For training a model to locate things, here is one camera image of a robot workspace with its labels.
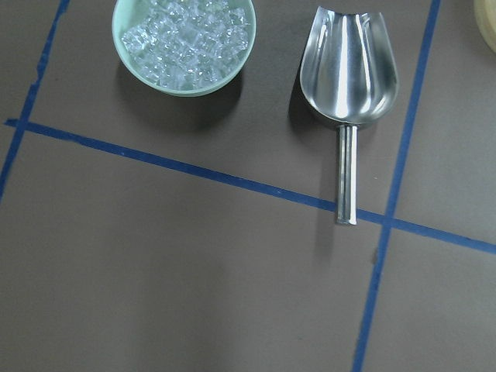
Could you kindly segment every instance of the scoop handle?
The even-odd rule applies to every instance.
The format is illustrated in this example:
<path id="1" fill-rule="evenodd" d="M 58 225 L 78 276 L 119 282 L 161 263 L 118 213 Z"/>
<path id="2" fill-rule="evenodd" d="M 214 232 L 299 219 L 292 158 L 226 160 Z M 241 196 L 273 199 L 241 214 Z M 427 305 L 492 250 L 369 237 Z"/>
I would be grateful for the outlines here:
<path id="1" fill-rule="evenodd" d="M 336 222 L 357 223 L 357 137 L 356 126 L 338 127 L 338 188 Z"/>

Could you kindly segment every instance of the ice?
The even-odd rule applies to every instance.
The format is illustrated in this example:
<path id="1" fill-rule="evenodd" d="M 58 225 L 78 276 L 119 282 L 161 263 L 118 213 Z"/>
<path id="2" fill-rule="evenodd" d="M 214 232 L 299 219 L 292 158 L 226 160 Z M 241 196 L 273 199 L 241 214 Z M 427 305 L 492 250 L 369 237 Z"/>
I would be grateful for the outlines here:
<path id="1" fill-rule="evenodd" d="M 138 71 L 163 87 L 192 90 L 230 74 L 248 48 L 244 9 L 227 0 L 142 0 L 146 18 L 122 42 Z"/>

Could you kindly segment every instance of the blue tape line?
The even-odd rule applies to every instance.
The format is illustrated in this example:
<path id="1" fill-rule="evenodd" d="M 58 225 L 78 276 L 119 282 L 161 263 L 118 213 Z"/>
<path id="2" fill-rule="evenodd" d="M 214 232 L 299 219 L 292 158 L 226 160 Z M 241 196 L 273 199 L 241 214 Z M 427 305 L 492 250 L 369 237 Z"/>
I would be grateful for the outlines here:
<path id="1" fill-rule="evenodd" d="M 16 127 L 17 122 L 18 121 L 15 119 L 9 119 L 5 122 L 5 124 L 7 126 Z M 115 145 L 113 143 L 104 142 L 98 139 L 92 139 L 89 137 L 80 136 L 78 134 L 65 132 L 63 130 L 51 128 L 49 126 L 43 126 L 41 124 L 36 124 L 34 122 L 28 122 L 26 124 L 26 131 L 40 134 L 43 136 L 48 136 L 57 140 L 66 140 L 66 141 L 75 142 L 82 146 L 90 147 L 95 150 L 104 151 L 106 153 L 112 153 L 115 155 L 119 155 L 121 157 L 127 157 L 129 159 L 139 160 L 144 163 L 157 165 L 159 167 L 164 167 L 167 169 L 171 169 L 173 171 L 176 170 L 197 177 L 207 178 L 209 180 L 217 181 L 223 184 L 229 184 L 231 186 L 244 188 L 246 190 L 259 192 L 261 194 L 274 196 L 276 198 L 282 198 L 290 202 L 308 205 L 314 208 L 319 208 L 330 212 L 334 212 L 336 210 L 336 204 L 333 201 L 328 201 L 313 196 L 301 194 L 295 191 L 290 191 L 283 188 L 270 186 L 269 184 L 263 184 L 257 181 L 251 181 L 246 178 L 232 176 L 231 174 L 226 174 L 226 173 L 218 172 L 216 170 L 210 170 L 207 168 L 198 167 L 195 165 L 183 163 L 178 160 L 173 160 L 166 157 L 160 157 L 158 155 L 145 153 L 143 151 L 130 149 L 128 147 Z M 384 220 L 384 217 L 382 215 L 378 215 L 377 213 L 368 212 L 361 209 L 357 211 L 357 216 L 359 219 L 377 224 L 381 224 Z"/>
<path id="2" fill-rule="evenodd" d="M 403 230 L 408 233 L 410 232 L 416 235 L 441 240 L 443 242 L 456 244 L 457 246 L 465 246 L 485 253 L 496 254 L 496 244 L 486 243 L 482 240 L 467 238 L 466 236 L 433 229 L 431 227 L 418 225 L 416 223 L 403 221 L 401 219 L 394 219 L 391 226 L 395 229 Z"/>
<path id="3" fill-rule="evenodd" d="M 396 212 L 396 205 L 398 203 L 399 192 L 401 188 L 401 181 L 403 173 L 405 172 L 406 159 L 408 150 L 410 148 L 410 140 L 412 139 L 413 127 L 417 110 L 419 108 L 420 95 L 422 93 L 422 86 L 425 77 L 425 68 L 427 67 L 427 60 L 429 58 L 429 51 L 434 36 L 434 29 L 436 27 L 436 20 L 439 14 L 439 7 L 441 0 L 432 0 L 431 8 L 429 10 L 429 17 L 425 26 L 424 37 L 418 56 L 417 71 L 413 81 L 412 95 L 408 103 L 408 111 L 406 113 L 405 125 L 403 133 L 401 134 L 400 146 L 398 150 L 398 157 L 394 167 L 393 180 L 391 182 L 391 191 L 389 200 L 387 201 L 386 216 L 393 217 Z"/>
<path id="4" fill-rule="evenodd" d="M 38 95 L 40 84 L 43 80 L 43 76 L 47 68 L 48 59 L 52 48 L 52 42 L 53 38 L 55 37 L 55 31 L 57 30 L 59 19 L 66 12 L 68 5 L 69 0 L 60 1 L 57 13 L 55 14 L 55 18 L 52 22 L 52 26 L 50 27 L 50 31 L 48 32 L 48 37 L 46 38 L 45 46 L 43 47 L 40 60 L 38 61 L 38 64 L 36 66 L 38 78 L 29 87 L 26 100 L 24 101 L 24 106 L 22 107 L 20 119 L 15 126 L 15 132 L 12 136 L 12 141 L 10 142 L 9 151 L 7 152 L 2 167 L 2 172 L 0 173 L 0 202 L 2 201 L 3 195 L 5 193 L 5 186 L 7 185 L 7 179 L 9 178 L 10 170 L 12 169 L 12 165 L 14 164 L 17 153 L 19 152 L 22 138 L 24 137 L 24 132 L 26 130 L 26 125 L 29 117 L 31 116 L 34 102 L 36 100 L 36 96 Z"/>
<path id="5" fill-rule="evenodd" d="M 367 292 L 367 300 L 365 309 L 363 310 L 362 324 L 360 327 L 360 334 L 355 350 L 355 357 L 353 360 L 352 372 L 361 372 L 363 369 L 363 361 L 367 351 L 367 344 L 370 337 L 370 327 L 372 326 L 372 319 L 374 318 L 375 308 L 377 304 L 377 295 L 381 285 L 381 275 L 384 269 L 385 258 L 388 254 L 389 238 L 391 236 L 391 226 L 398 203 L 398 196 L 401 187 L 401 180 L 405 171 L 406 159 L 408 156 L 408 149 L 410 147 L 410 140 L 412 138 L 413 126 L 415 124 L 415 117 L 419 106 L 420 94 L 422 92 L 422 84 L 425 77 L 425 69 L 427 60 L 429 58 L 429 51 L 432 44 L 434 29 L 436 27 L 436 20 L 439 14 L 441 5 L 440 0 L 432 0 L 427 23 L 425 25 L 424 36 L 418 56 L 417 69 L 413 81 L 412 94 L 408 104 L 408 111 L 405 117 L 405 125 L 403 133 L 401 134 L 400 146 L 396 158 L 396 165 L 394 166 L 393 178 L 391 181 L 391 189 L 389 191 L 389 198 L 387 200 L 387 207 L 385 212 L 385 220 L 381 229 L 381 237 L 377 247 L 377 262 L 372 271 L 369 289 Z"/>

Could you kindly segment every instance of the bowl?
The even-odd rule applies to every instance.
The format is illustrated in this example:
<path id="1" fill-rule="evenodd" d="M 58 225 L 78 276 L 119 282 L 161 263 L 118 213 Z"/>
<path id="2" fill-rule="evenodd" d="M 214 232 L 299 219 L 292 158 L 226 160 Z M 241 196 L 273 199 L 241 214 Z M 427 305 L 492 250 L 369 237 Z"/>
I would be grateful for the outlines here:
<path id="1" fill-rule="evenodd" d="M 136 76 L 143 83 L 149 85 L 154 89 L 157 89 L 158 91 L 162 91 L 163 93 L 180 97 L 197 97 L 217 91 L 224 85 L 228 84 L 239 73 L 239 71 L 245 64 L 253 48 L 257 30 L 255 10 L 253 8 L 253 3 L 251 2 L 251 0 L 228 0 L 228 3 L 231 9 L 244 9 L 246 22 L 248 23 L 248 25 L 246 26 L 246 32 L 248 34 L 248 47 L 245 50 L 239 52 L 238 62 L 235 64 L 234 67 L 232 67 L 230 73 L 228 73 L 225 77 L 216 80 L 210 85 L 197 89 L 192 88 L 188 90 L 177 90 L 155 84 L 140 73 L 137 64 L 126 49 L 126 46 L 121 39 L 128 29 L 140 24 L 146 18 L 150 6 L 147 0 L 118 0 L 116 2 L 114 14 L 112 17 L 112 36 L 114 39 L 114 45 L 115 49 L 117 50 L 117 54 L 119 55 L 124 66 L 126 66 L 126 68 L 134 76 Z"/>

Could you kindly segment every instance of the stainless steel scoop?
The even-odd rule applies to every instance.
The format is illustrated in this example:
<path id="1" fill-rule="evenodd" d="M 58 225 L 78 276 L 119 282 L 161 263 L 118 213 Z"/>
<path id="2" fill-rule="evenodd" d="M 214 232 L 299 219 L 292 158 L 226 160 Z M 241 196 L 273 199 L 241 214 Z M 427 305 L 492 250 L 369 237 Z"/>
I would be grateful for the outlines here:
<path id="1" fill-rule="evenodd" d="M 380 13 L 340 14 L 319 7 L 300 69 L 308 103 L 338 131 L 336 221 L 357 223 L 357 130 L 388 112 L 398 76 Z"/>

